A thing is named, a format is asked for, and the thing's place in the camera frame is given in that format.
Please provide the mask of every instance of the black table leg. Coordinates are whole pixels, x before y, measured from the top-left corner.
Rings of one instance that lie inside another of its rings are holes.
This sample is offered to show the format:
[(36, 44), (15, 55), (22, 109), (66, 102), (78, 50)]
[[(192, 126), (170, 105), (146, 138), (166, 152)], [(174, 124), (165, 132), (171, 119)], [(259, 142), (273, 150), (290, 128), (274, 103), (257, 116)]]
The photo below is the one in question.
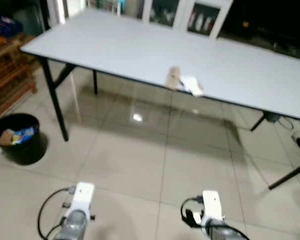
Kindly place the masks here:
[(97, 71), (93, 70), (93, 88), (94, 88), (94, 94), (98, 94), (98, 81), (97, 81)]
[(266, 115), (263, 114), (262, 117), (253, 125), (253, 127), (250, 129), (251, 132), (253, 132), (261, 123), (263, 120), (265, 120)]
[(45, 80), (46, 80), (46, 83), (47, 83), (48, 88), (49, 88), (49, 92), (50, 92), (51, 99), (52, 99), (52, 102), (53, 102), (56, 117), (58, 118), (58, 122), (59, 122), (59, 125), (60, 125), (60, 128), (61, 128), (63, 139), (67, 142), (68, 139), (69, 139), (68, 132), (66, 130), (64, 117), (62, 115), (62, 112), (61, 112), (61, 109), (60, 109), (60, 106), (59, 106), (59, 102), (58, 102), (58, 98), (57, 98), (57, 94), (56, 94), (56, 87), (55, 87), (55, 84), (54, 84), (54, 81), (53, 81), (53, 78), (52, 78), (52, 75), (51, 75), (51, 72), (50, 72), (50, 67), (49, 67), (49, 64), (48, 64), (48, 60), (45, 57), (39, 57), (38, 59), (39, 59), (41, 65), (42, 65)]
[(293, 178), (294, 176), (298, 175), (299, 173), (300, 173), (300, 166), (298, 166), (295, 170), (291, 171), (284, 177), (280, 178), (278, 181), (272, 183), (269, 186), (269, 189), (272, 190), (272, 189), (278, 187), (279, 185), (283, 184), (284, 182), (288, 181), (289, 179)]

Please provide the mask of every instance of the black trash can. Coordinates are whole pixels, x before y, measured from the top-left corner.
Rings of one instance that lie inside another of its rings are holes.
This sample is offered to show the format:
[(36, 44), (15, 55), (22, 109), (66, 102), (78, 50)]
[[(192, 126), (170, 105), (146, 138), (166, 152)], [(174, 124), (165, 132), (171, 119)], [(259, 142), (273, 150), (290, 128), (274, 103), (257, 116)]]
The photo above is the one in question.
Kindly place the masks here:
[(20, 165), (30, 165), (39, 161), (46, 153), (47, 141), (41, 135), (39, 121), (26, 113), (14, 113), (0, 118), (0, 136), (7, 130), (20, 131), (29, 127), (34, 128), (30, 139), (15, 145), (1, 146), (3, 153), (13, 162)]

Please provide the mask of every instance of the black cable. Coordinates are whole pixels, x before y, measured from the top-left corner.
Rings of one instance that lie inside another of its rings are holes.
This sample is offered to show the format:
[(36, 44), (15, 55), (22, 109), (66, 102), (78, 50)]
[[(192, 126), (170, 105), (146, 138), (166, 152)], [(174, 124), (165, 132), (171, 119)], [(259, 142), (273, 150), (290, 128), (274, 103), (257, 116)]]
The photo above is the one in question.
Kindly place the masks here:
[(57, 229), (58, 227), (61, 227), (61, 224), (59, 223), (58, 225), (55, 225), (53, 228), (50, 229), (50, 231), (47, 233), (47, 235), (45, 236), (46, 239), (49, 238), (50, 234)]
[[(187, 202), (189, 201), (196, 201), (200, 204), (203, 204), (203, 197), (201, 195), (198, 195), (197, 197), (190, 197), (190, 198), (187, 198), (186, 200), (183, 201), (183, 203), (181, 204), (180, 206), (180, 214), (181, 214), (181, 218), (184, 222), (187, 223), (187, 218), (184, 216), (184, 212), (183, 212), (183, 209), (184, 209), (184, 206)], [(209, 224), (207, 226), (205, 225), (199, 225), (197, 223), (194, 223), (191, 225), (191, 228), (196, 228), (196, 229), (202, 229), (202, 228), (226, 228), (226, 229), (231, 229), (233, 231), (235, 231), (236, 233), (240, 234), (244, 239), (246, 240), (250, 240), (242, 231), (238, 230), (237, 228), (235, 227), (232, 227), (232, 226), (229, 226), (229, 225), (223, 225), (223, 224)]]
[(38, 213), (38, 217), (37, 217), (37, 221), (36, 221), (36, 229), (38, 231), (38, 234), (40, 236), (40, 238), (42, 238), (43, 240), (48, 240), (42, 233), (41, 231), (41, 227), (40, 227), (40, 221), (41, 221), (41, 214), (42, 214), (42, 211), (45, 207), (45, 205), (47, 204), (47, 202), (56, 194), (60, 193), (60, 192), (63, 192), (63, 191), (68, 191), (69, 190), (69, 187), (64, 187), (64, 188), (61, 188), (57, 191), (54, 191), (53, 193), (50, 194), (50, 196), (48, 196), (48, 198), (46, 200), (44, 200), (44, 202), (42, 203), (41, 207), (40, 207), (40, 210), (39, 210), (39, 213)]
[(285, 126), (281, 121), (280, 121), (280, 119), (281, 118), (279, 118), (279, 120), (278, 120), (278, 122), (279, 122), (279, 124), (284, 128), (284, 129), (287, 129), (287, 130), (293, 130), (295, 127), (294, 127), (294, 124), (292, 123), (292, 121), (290, 121), (290, 119), (288, 119), (287, 117), (282, 117), (282, 118), (284, 118), (290, 125), (291, 125), (291, 127), (287, 127), (287, 126)]

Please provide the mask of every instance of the table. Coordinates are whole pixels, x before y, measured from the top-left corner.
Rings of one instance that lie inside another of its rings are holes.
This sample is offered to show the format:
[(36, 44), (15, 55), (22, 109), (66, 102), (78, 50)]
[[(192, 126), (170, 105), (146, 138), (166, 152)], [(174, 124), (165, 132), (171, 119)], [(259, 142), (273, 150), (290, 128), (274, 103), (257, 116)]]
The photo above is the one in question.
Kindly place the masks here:
[[(166, 26), (87, 9), (21, 48), (38, 57), (65, 141), (69, 139), (56, 88), (76, 67), (166, 87), (173, 66), (196, 76), (204, 97), (300, 120), (300, 59), (226, 39), (211, 40)], [(48, 59), (65, 67), (54, 81)]]

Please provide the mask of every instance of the paper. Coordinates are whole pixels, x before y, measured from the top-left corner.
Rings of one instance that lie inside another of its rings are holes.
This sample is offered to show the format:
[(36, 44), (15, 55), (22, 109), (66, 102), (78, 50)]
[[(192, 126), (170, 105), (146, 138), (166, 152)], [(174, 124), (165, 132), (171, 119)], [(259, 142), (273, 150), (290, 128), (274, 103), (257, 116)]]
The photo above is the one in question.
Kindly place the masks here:
[(204, 89), (195, 76), (181, 76), (180, 81), (183, 84), (184, 89), (191, 92), (192, 95), (200, 97), (204, 94)]

